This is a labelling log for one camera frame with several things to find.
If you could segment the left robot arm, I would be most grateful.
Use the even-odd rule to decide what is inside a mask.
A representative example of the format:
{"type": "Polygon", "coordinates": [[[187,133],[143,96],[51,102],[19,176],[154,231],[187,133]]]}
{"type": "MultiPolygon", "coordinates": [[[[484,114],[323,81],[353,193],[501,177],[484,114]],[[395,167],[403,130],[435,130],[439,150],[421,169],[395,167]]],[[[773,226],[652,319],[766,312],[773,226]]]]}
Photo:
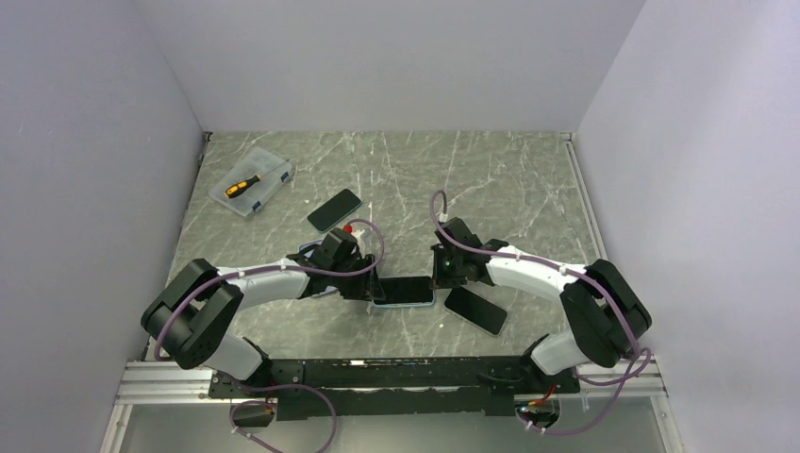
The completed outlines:
{"type": "Polygon", "coordinates": [[[145,309],[144,331],[180,368],[205,366],[233,378],[249,396],[274,382],[273,362],[254,342],[229,333],[235,315],[279,300],[301,300],[334,288],[343,297],[367,300],[380,254],[362,254],[358,239],[342,228],[318,243],[267,264],[215,267],[192,260],[145,309]]]}

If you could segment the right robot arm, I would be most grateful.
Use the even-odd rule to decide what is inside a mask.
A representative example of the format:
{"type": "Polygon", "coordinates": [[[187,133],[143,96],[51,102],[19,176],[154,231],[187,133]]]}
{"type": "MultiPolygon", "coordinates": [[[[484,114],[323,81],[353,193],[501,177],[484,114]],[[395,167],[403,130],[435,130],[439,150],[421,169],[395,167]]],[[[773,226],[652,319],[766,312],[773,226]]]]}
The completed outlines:
{"type": "Polygon", "coordinates": [[[608,260],[591,264],[551,261],[505,241],[481,242],[463,220],[435,224],[439,244],[434,284],[457,288],[468,282],[509,287],[558,303],[568,327],[545,335],[523,354],[520,379],[532,392],[552,384],[558,373],[593,363],[605,368],[631,357],[652,317],[617,267],[608,260]]]}

